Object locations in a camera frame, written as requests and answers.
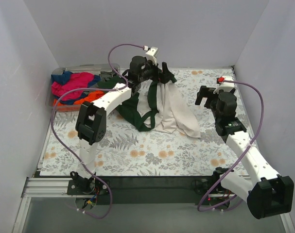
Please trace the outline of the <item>white and green t-shirt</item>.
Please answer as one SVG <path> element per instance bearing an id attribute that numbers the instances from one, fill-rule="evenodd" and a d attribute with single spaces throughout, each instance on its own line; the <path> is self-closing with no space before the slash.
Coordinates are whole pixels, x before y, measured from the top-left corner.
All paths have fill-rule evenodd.
<path id="1" fill-rule="evenodd" d="M 179 131 L 192 138 L 200 138 L 200 126 L 194 113 L 183 100 L 180 91 L 169 81 L 152 81 L 146 94 L 132 94 L 129 84 L 119 77 L 99 82 L 106 93 L 92 104 L 104 108 L 107 114 L 117 112 L 140 132 L 155 130 L 163 133 Z"/>

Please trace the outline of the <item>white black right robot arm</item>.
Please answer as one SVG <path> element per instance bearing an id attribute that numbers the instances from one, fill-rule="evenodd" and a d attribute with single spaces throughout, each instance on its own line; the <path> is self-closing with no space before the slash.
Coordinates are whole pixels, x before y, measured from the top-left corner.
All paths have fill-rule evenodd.
<path id="1" fill-rule="evenodd" d="M 226 190 L 245 201 L 252 216 L 261 219 L 289 213 L 292 209 L 294 182 L 289 176 L 281 176 L 253 145 L 246 127 L 236 117 L 237 98 L 234 86 L 211 88 L 201 86 L 195 104 L 206 98 L 205 108 L 215 119 L 215 130 L 222 140 L 238 156 L 250 180 L 247 181 L 230 168 L 218 167 L 212 175 L 212 184 L 199 201 L 197 209 L 208 195 Z"/>

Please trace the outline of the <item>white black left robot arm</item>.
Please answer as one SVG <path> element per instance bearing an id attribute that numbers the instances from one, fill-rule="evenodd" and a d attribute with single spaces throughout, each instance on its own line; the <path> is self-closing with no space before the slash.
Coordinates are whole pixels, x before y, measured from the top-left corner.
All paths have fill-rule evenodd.
<path id="1" fill-rule="evenodd" d="M 147 94 L 148 111 L 141 115 L 137 110 L 139 104 L 139 89 L 141 83 L 151 80 Z M 99 88 L 104 95 L 94 101 L 84 101 L 80 107 L 75 129 L 80 142 L 79 167 L 72 171 L 70 177 L 75 186 L 84 194 L 90 194 L 95 189 L 95 171 L 91 167 L 95 160 L 98 143 L 106 133 L 107 116 L 117 110 L 129 123 L 140 132 L 155 128 L 156 115 L 160 112 L 156 104 L 158 84 L 175 83 L 176 78 L 169 71 L 167 63 L 158 67 L 143 56 L 134 56 L 130 68 L 120 77 L 114 75 L 108 81 L 100 81 Z"/>

